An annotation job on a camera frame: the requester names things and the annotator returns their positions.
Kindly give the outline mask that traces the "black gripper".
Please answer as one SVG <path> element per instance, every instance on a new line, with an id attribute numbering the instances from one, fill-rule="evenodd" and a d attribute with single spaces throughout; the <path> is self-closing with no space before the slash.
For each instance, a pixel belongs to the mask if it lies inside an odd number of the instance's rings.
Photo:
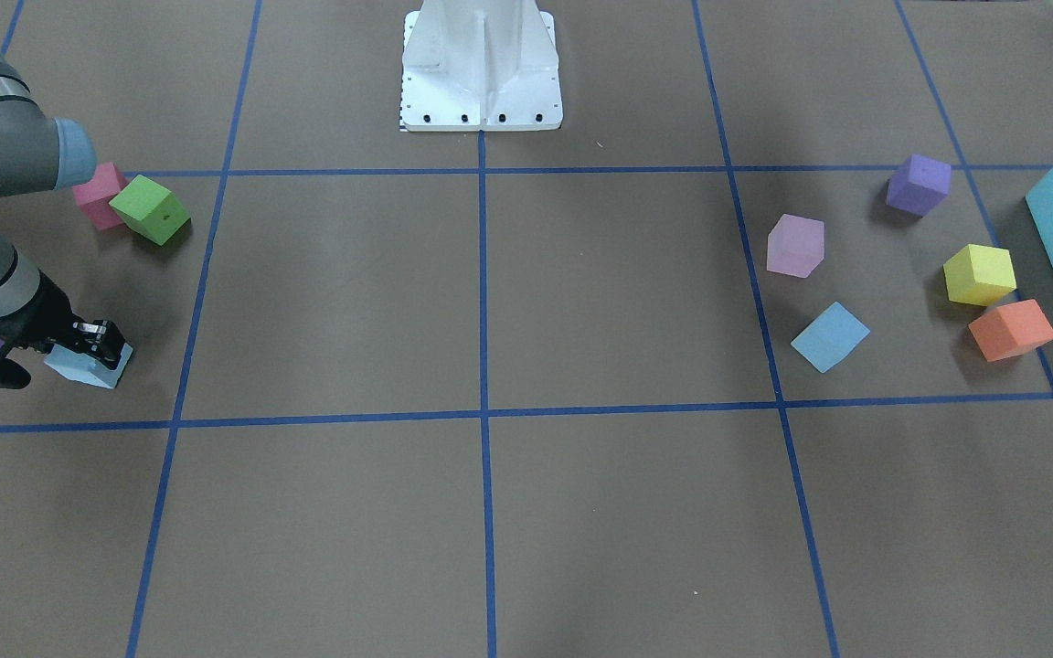
<path id="1" fill-rule="evenodd" d="M 120 326 L 110 320 L 75 321 L 69 299 L 47 275 L 40 274 L 33 299 L 24 307 L 0 317 L 0 388 L 28 387 L 32 375 L 13 361 L 16 348 L 49 353 L 52 345 L 88 356 L 104 368 L 117 368 L 130 345 Z"/>

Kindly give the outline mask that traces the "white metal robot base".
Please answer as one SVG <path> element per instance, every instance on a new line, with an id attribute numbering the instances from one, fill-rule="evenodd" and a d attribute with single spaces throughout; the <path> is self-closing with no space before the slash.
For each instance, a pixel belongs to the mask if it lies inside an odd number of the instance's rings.
<path id="1" fill-rule="evenodd" d="M 563 124 L 556 22 L 535 1 L 425 1 L 405 15 L 402 37 L 401 129 Z"/>

